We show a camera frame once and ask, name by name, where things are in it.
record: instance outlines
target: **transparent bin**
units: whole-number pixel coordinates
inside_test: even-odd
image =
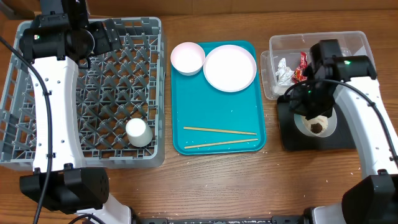
[[[300,65],[300,53],[307,53],[320,40],[337,39],[344,56],[366,55],[374,65],[373,55],[365,33],[361,31],[324,32],[312,34],[276,35],[269,39],[269,50],[261,54],[261,77],[264,93],[269,100],[283,95],[290,85],[279,85],[276,77],[278,63],[286,58],[286,66],[295,70]]]

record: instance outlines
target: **chopstick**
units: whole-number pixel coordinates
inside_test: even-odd
[[[207,146],[219,146],[219,145],[224,145],[224,144],[251,142],[251,141],[257,141],[257,140],[258,139],[243,139],[243,140],[226,141],[226,142],[215,142],[215,143],[208,143],[208,144],[199,144],[199,145],[194,145],[194,146],[185,146],[184,149],[193,149],[196,147],[207,147]]]
[[[245,132],[245,131],[231,131],[231,130],[222,130],[222,129],[213,129],[213,128],[184,127],[184,129],[195,130],[195,131],[211,131],[211,132],[218,132],[218,133],[257,135],[257,133],[249,133],[249,132]]]

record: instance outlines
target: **teal tray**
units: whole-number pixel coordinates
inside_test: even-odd
[[[248,50],[256,59],[253,45],[247,41],[198,43],[206,55],[221,45],[237,45]],[[261,88],[257,71],[254,81],[246,89],[225,93],[212,87],[203,69],[194,76],[181,75],[171,68],[173,144],[184,155],[258,151],[266,143],[266,125],[262,110]],[[185,126],[226,129],[257,133],[253,135],[192,131]],[[185,146],[213,142],[254,139],[253,142],[184,149]]]

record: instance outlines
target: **red wrapper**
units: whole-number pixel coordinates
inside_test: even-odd
[[[303,76],[304,69],[308,66],[307,62],[307,54],[304,52],[301,52],[301,59],[300,59],[300,65],[296,68],[294,71],[294,74],[292,76],[292,79],[295,83],[301,82],[306,80],[307,78]]]

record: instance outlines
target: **plate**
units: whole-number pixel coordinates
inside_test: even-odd
[[[246,49],[222,45],[207,55],[203,72],[214,88],[232,93],[247,88],[253,82],[257,65]]]

